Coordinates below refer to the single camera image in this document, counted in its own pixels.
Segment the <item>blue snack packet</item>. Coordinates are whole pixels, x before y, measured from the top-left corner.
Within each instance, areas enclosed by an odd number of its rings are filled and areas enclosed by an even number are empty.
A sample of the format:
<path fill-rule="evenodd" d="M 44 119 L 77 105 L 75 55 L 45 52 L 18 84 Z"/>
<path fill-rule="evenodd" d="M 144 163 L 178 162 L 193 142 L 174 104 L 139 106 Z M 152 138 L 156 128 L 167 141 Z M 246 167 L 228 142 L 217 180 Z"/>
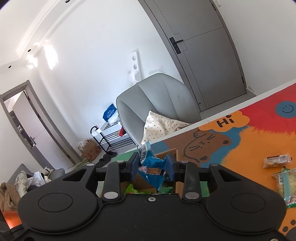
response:
<path fill-rule="evenodd" d="M 166 160 L 154 155 L 149 141 L 139 149 L 139 154 L 138 173 L 148 184 L 159 190 L 165 180 Z"/>

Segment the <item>green snack packet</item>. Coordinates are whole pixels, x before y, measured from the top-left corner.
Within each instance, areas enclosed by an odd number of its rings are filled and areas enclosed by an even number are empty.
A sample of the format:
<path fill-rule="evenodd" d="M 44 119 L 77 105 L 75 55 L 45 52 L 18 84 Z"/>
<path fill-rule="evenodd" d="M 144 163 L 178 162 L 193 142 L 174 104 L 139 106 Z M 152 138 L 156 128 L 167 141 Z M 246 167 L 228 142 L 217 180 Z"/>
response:
<path fill-rule="evenodd" d="M 121 192 L 123 193 L 123 195 L 126 195 L 126 194 L 143 194 L 143 195 L 157 194 L 157 189 L 154 187 L 137 188 L 133 184 L 128 183 L 128 182 L 121 183 L 120 187 L 121 187 Z"/>

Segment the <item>black slippers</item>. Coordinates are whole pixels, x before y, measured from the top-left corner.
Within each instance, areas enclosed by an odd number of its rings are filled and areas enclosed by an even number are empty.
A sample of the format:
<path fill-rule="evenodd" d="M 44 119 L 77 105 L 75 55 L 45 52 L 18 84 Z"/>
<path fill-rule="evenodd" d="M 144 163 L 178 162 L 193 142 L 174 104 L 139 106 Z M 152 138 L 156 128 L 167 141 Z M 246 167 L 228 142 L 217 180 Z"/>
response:
<path fill-rule="evenodd" d="M 117 156 L 117 152 L 108 151 L 106 152 L 102 158 L 95 164 L 96 168 L 102 168 L 104 165 L 108 164 L 112 158 Z"/>

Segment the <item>black shoe rack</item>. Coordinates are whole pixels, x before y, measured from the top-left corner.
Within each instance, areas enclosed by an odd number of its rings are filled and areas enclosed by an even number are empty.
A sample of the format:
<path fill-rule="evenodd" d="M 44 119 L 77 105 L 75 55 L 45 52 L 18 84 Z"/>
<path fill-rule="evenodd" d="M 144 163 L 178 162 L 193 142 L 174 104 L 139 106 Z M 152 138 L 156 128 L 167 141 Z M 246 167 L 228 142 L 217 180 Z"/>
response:
<path fill-rule="evenodd" d="M 120 135 L 121 128 L 120 121 L 112 125 L 105 123 L 101 128 L 93 126 L 90 129 L 90 134 L 104 152 L 118 152 L 134 148 L 136 144 L 128 133 Z"/>

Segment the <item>white dotted cushion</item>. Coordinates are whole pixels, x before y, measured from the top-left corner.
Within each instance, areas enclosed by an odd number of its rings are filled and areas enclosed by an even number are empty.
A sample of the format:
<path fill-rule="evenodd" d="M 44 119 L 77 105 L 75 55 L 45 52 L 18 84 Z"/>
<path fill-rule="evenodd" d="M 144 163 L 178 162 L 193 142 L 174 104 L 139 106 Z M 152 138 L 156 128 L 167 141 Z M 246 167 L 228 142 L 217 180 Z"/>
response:
<path fill-rule="evenodd" d="M 141 144 L 143 145 L 147 141 L 157 140 L 158 138 L 174 133 L 190 125 L 190 123 L 170 119 L 158 113 L 149 111 L 144 125 L 144 135 Z"/>

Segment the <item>small cardboard box floor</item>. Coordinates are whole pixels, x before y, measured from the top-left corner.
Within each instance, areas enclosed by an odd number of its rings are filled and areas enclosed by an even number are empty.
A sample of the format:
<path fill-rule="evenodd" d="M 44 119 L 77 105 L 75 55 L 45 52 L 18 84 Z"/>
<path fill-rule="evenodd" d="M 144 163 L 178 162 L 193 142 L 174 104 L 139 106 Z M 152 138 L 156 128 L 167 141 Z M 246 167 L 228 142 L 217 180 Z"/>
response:
<path fill-rule="evenodd" d="M 82 155 L 89 161 L 94 161 L 101 153 L 100 148 L 93 142 L 92 139 L 84 139 L 78 144 L 78 149 Z"/>

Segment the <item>blue plastic bag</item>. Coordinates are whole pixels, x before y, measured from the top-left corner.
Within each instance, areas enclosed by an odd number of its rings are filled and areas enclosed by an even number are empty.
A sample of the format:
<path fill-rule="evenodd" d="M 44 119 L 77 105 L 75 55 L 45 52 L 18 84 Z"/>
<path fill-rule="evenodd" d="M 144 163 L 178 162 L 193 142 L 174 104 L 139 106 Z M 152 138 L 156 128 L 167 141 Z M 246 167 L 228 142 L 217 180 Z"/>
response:
<path fill-rule="evenodd" d="M 106 109 L 106 111 L 103 114 L 103 119 L 108 122 L 108 120 L 115 114 L 115 112 L 117 111 L 117 108 L 115 107 L 115 105 L 112 103 L 111 105 L 108 106 L 108 108 Z"/>

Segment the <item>colourful cat table mat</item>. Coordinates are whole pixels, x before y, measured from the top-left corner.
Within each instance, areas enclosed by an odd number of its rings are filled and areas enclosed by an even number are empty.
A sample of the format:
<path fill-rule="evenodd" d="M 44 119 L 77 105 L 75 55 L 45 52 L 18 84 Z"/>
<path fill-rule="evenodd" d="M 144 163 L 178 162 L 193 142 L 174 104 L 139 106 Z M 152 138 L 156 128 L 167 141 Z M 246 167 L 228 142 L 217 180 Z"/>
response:
<path fill-rule="evenodd" d="M 284 194 L 281 165 L 265 159 L 289 155 L 285 163 L 295 195 L 295 85 L 185 133 L 153 144 L 163 158 L 172 153 L 179 161 L 199 167 L 220 164 L 273 191 Z"/>

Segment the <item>small brown snack bar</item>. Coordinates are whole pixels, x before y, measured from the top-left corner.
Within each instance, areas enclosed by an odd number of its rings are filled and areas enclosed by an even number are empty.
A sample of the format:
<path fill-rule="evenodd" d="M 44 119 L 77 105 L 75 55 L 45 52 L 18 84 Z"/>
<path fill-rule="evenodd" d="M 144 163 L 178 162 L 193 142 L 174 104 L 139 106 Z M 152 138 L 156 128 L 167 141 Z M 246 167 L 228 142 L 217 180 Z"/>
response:
<path fill-rule="evenodd" d="M 289 154 L 267 157 L 263 161 L 263 168 L 283 167 L 292 162 Z"/>

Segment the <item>green striped wafer packet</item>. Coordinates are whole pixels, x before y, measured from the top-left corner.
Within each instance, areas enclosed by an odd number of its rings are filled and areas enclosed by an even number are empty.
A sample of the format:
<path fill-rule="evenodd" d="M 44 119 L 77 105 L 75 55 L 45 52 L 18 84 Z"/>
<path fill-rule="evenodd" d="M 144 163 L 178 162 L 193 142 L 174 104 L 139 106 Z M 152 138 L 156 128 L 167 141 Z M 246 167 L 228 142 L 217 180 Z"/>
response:
<path fill-rule="evenodd" d="M 283 167 L 280 172 L 273 174 L 272 177 L 276 179 L 277 192 L 284 199 L 287 208 L 295 207 L 295 199 L 296 199 L 295 168 L 287 169 Z"/>

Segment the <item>clothes pile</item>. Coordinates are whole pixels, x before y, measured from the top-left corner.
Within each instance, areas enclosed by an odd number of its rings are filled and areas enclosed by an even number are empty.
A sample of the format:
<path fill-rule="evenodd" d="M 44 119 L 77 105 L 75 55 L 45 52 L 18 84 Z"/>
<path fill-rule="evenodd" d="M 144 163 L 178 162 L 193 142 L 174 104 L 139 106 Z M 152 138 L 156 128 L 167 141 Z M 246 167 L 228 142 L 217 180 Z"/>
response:
<path fill-rule="evenodd" d="M 28 177 L 25 171 L 20 171 L 13 184 L 1 183 L 1 212 L 17 211 L 20 199 L 30 190 L 41 187 L 52 181 L 50 175 L 54 169 L 43 169 Z"/>

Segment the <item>grey door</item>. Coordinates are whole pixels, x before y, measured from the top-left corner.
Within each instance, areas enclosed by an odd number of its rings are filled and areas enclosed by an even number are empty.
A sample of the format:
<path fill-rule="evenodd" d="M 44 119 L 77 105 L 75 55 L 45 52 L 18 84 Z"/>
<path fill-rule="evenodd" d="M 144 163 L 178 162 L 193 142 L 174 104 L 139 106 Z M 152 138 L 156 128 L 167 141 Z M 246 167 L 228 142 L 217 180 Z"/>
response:
<path fill-rule="evenodd" d="M 201 111 L 246 94 L 241 62 L 213 1 L 140 1 Z"/>

